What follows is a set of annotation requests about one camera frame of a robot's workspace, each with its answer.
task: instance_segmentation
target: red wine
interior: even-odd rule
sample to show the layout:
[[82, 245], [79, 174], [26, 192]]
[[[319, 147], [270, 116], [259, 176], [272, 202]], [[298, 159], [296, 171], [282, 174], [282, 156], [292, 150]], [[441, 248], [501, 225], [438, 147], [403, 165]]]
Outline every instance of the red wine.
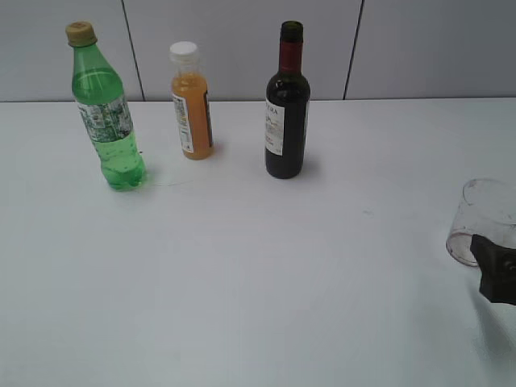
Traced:
[[305, 153], [310, 85], [301, 74], [303, 25], [281, 25], [280, 65], [267, 85], [265, 166], [274, 177], [301, 172]]

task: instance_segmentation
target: bottle cap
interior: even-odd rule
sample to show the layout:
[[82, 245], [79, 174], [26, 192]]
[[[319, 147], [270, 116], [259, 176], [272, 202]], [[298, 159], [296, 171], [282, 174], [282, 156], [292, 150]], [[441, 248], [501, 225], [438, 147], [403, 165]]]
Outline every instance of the bottle cap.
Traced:
[[170, 60], [179, 65], [187, 65], [199, 61], [199, 50], [192, 42], [177, 42], [170, 46]]
[[94, 28], [88, 22], [75, 22], [66, 26], [68, 44], [72, 47], [85, 47], [97, 43]]
[[303, 25], [295, 20], [288, 20], [281, 24], [280, 40], [288, 43], [302, 43]]

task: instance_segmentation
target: wine label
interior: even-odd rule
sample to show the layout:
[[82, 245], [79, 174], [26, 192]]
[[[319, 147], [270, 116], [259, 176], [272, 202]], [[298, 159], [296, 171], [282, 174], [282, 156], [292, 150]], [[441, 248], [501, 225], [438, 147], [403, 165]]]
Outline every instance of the wine label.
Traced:
[[265, 147], [269, 152], [283, 156], [285, 108], [265, 100]]
[[110, 143], [132, 132], [132, 120], [125, 96], [99, 105], [77, 102], [82, 121], [92, 141]]
[[192, 141], [192, 131], [190, 130], [190, 122], [188, 120], [188, 106], [186, 99], [176, 94], [172, 94], [174, 107], [176, 108], [177, 126], [179, 127], [179, 138], [181, 139], [181, 147], [184, 151], [194, 153], [194, 143]]

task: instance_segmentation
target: green plastic bottle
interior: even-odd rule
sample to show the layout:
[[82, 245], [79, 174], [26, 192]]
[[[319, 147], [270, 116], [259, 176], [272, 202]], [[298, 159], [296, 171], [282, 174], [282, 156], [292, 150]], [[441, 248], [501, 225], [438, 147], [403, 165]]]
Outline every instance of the green plastic bottle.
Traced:
[[113, 189], [137, 187], [144, 179], [145, 164], [136, 147], [122, 81], [98, 49], [90, 23], [68, 25], [66, 35], [73, 47], [73, 95], [100, 157], [102, 174]]

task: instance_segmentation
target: orange juice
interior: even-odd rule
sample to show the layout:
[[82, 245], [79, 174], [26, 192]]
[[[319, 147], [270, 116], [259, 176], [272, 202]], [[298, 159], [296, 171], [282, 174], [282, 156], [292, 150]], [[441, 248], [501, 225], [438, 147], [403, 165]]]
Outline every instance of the orange juice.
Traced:
[[208, 85], [198, 68], [197, 45], [175, 43], [170, 47], [170, 57], [177, 66], [172, 80], [172, 98], [183, 153], [189, 159], [205, 159], [213, 153], [213, 138]]

